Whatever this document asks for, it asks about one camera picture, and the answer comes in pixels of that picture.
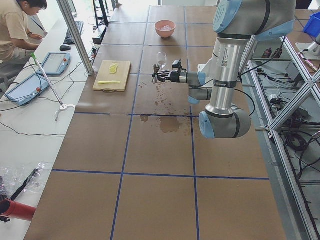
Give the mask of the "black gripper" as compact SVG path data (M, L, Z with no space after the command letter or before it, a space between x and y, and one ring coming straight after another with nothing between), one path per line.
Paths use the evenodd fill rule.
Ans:
M181 73L178 71L161 70L157 73L157 80L164 83L165 81L171 81L173 83L180 82Z

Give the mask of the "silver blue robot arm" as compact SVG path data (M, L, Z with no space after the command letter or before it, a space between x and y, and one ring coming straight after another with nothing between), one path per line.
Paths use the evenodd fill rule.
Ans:
M208 100L199 114L199 127L205 138L239 138L251 127L251 118L232 103L237 80L248 62L249 40L277 39L294 27L294 0L220 0L213 30L217 39L212 58L199 72L186 71L176 60L172 70L155 70L160 82L188 84L188 101Z

